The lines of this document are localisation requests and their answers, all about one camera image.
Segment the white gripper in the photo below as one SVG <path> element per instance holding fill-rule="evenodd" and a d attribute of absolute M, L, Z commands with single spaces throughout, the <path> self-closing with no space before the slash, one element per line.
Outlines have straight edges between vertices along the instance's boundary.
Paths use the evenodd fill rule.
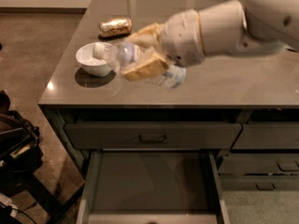
<path fill-rule="evenodd" d="M 184 67 L 205 59 L 199 13 L 192 9 L 173 15 L 164 24 L 152 23 L 129 35 L 125 41 L 144 49 L 137 52 L 132 62 L 121 67 L 121 75 L 130 81 L 157 77 L 169 69 L 170 60 L 156 51 L 162 48 Z"/>

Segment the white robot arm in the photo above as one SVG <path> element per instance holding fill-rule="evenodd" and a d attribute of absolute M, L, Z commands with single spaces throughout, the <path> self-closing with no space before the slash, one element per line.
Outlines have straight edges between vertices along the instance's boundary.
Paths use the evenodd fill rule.
<path fill-rule="evenodd" d="M 259 56 L 288 45 L 299 49 L 299 0 L 231 0 L 189 9 L 153 23 L 127 40 L 145 50 L 121 74 L 136 81 L 158 77 L 217 55 Z"/>

